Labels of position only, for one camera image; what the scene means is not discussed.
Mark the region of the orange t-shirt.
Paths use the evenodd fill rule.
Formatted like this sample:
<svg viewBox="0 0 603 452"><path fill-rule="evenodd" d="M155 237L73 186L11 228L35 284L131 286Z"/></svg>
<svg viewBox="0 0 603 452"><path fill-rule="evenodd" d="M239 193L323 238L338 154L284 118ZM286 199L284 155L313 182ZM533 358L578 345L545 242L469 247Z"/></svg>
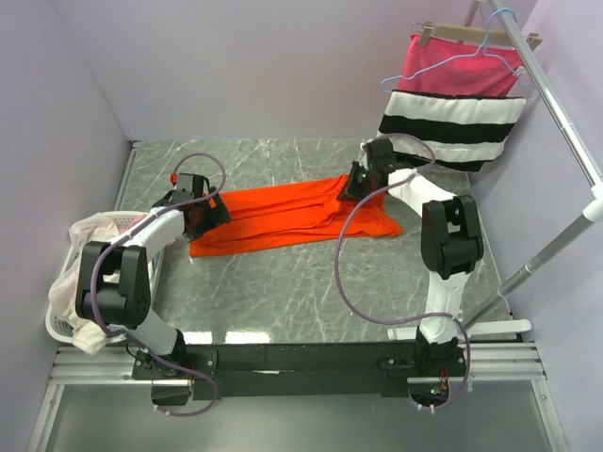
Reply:
<svg viewBox="0 0 603 452"><path fill-rule="evenodd" d="M349 226L344 223L356 206L338 194L345 174L296 184L223 192L232 220L189 244L192 257L233 255L269 250L345 236L395 237L400 225L384 211L384 195L364 204Z"/></svg>

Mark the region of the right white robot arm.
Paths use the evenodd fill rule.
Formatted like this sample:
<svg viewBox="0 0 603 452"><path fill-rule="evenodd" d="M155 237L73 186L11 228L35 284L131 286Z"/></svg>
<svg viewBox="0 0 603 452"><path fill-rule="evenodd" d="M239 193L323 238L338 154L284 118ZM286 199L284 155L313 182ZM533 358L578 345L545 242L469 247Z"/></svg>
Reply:
<svg viewBox="0 0 603 452"><path fill-rule="evenodd" d="M477 205L470 196L458 196L430 182L419 173L434 165L436 156L424 141L399 134L402 142L425 151L427 159L409 163L394 152L389 137L376 137L361 144L366 163L353 162L338 199L355 202L345 220L335 248L352 220L366 203L380 194L389 194L410 207L421 218L420 254L429 270L429 286L424 315L419 315L417 338L426 342L414 352L418 372L433 376L447 363L440 345L457 338L464 287L476 263L484 254Z"/></svg>

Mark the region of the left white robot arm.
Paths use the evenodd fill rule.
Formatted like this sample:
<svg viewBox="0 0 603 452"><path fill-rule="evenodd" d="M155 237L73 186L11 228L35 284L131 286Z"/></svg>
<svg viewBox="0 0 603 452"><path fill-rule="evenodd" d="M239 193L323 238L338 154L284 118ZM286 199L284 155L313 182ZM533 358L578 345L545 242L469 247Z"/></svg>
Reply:
<svg viewBox="0 0 603 452"><path fill-rule="evenodd" d="M82 319L125 332L155 358L139 357L166 378L194 367L184 334L152 308L149 263L173 239L188 241L231 221L230 213L209 180L194 173L171 175L172 189L140 223L109 240L92 240L81 251L75 312Z"/></svg>

